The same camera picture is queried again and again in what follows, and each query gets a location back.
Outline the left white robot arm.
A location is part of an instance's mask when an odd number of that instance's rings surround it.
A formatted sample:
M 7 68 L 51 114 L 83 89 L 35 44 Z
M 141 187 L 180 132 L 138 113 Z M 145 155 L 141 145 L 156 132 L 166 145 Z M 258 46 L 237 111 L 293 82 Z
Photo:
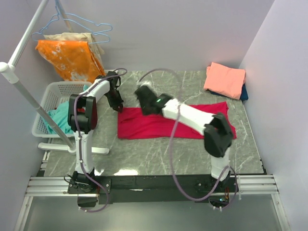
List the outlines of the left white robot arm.
M 69 98 L 67 122 L 76 143 L 75 173 L 78 178 L 82 178 L 79 188 L 84 193 L 91 193 L 96 189 L 92 136 L 98 123 L 97 102 L 105 96 L 110 108 L 120 113 L 123 111 L 124 101 L 118 90 L 121 76 L 117 70 L 109 71 L 106 76 L 97 76 L 86 90 L 72 94 Z

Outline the magenta t-shirt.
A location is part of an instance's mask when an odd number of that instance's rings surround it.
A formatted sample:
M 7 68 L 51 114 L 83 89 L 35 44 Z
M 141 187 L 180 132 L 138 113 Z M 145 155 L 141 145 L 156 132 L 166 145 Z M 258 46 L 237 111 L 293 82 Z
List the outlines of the magenta t-shirt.
M 190 105 L 193 108 L 208 113 L 223 113 L 231 127 L 233 139 L 236 139 L 236 129 L 231 125 L 228 119 L 227 102 L 215 104 L 198 104 Z M 117 117 L 117 137 L 119 139 L 136 140 L 136 139 L 154 139 L 170 137 L 174 120 L 163 118 L 161 115 L 143 115 L 138 107 L 123 108 L 123 112 L 118 113 Z M 174 135 L 175 138 L 183 139 L 203 139 L 197 131 L 179 123 Z

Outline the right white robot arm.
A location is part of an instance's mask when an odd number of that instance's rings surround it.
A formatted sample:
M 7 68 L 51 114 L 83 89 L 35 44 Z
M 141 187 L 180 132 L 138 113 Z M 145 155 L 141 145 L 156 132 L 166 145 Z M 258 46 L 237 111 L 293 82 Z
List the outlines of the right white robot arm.
M 203 136 L 205 150 L 211 156 L 211 186 L 222 192 L 228 186 L 229 156 L 233 132 L 223 113 L 203 112 L 167 94 L 157 96 L 147 85 L 135 90 L 144 115 L 162 115 L 183 124 Z

